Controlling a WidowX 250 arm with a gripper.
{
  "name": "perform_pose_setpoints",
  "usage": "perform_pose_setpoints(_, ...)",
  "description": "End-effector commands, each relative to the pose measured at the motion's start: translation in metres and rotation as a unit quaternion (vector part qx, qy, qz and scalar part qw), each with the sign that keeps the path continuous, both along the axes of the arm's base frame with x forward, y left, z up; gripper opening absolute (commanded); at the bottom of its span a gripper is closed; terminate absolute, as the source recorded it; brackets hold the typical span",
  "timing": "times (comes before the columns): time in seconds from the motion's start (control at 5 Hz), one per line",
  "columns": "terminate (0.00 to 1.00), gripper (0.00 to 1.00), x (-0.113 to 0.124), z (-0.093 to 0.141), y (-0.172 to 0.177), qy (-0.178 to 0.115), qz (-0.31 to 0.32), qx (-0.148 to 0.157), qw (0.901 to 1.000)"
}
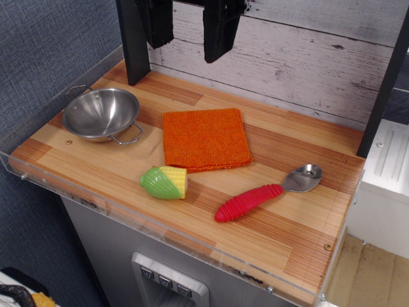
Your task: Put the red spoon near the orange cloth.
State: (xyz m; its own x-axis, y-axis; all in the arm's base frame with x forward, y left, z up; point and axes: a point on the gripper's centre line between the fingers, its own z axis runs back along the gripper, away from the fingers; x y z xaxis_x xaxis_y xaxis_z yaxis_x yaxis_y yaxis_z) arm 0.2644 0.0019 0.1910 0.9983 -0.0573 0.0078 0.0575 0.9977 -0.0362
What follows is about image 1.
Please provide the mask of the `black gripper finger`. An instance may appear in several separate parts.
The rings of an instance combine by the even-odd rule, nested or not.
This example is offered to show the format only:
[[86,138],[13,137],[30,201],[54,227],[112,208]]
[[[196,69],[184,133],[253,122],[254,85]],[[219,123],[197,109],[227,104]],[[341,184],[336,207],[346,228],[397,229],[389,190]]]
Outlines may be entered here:
[[204,58],[213,63],[233,48],[245,1],[204,1]]
[[136,0],[146,41],[157,49],[174,38],[173,2],[169,0]]

